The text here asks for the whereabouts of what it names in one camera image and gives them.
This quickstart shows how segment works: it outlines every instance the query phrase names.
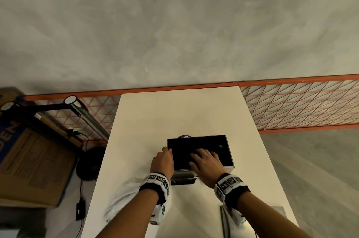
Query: white table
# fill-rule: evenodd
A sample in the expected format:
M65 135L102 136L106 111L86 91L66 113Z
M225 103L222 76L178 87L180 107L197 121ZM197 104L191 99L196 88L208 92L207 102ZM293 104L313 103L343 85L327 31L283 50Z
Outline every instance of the white table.
M240 88L224 87L121 96L82 237L93 238L105 226L104 210L119 185L131 177L144 178L166 139L184 134L225 134L235 165L232 173L267 204L283 206L297 224ZM197 180L172 186L171 194L172 206L156 237L223 236L213 190Z

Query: hand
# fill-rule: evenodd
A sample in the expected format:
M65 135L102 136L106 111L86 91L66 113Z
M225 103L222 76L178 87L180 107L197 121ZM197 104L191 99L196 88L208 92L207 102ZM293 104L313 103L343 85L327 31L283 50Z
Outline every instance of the hand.
M165 146L162 152L158 152L156 157L153 157L150 173L163 173L168 180L171 179L174 172L174 162L172 156L172 149L168 150Z
M219 161L216 153L210 153L207 149L203 148L196 149L196 151L201 156L191 153L191 157L198 164L199 168L194 162L190 162L190 167L205 185L214 189L218 178L222 174L227 173L227 171Z

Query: cardboard box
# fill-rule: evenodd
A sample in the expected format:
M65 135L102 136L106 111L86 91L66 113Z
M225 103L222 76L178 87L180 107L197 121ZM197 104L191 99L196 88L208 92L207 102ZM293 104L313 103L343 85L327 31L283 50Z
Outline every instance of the cardboard box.
M0 89L0 107L18 95ZM76 161L71 151L0 112L0 205L56 207Z

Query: orange wire mesh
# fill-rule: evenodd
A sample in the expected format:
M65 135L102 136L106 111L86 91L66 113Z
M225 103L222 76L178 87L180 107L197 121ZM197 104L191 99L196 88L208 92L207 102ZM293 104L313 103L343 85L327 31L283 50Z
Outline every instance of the orange wire mesh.
M258 130L359 123L359 80L242 86L240 89ZM120 97L84 97L81 100L110 133ZM62 99L36 102L62 103ZM71 110L48 113L65 127L84 133L90 140L101 140Z

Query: black box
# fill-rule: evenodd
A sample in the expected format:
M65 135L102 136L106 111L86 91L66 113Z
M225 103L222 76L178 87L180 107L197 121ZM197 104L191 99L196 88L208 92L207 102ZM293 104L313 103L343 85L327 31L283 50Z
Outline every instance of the black box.
M167 139L167 147L168 149L172 148L173 154L174 175L172 179L197 176L188 163L194 162L190 153L196 153L195 150L198 148L217 153L219 160L228 172L234 169L226 135Z

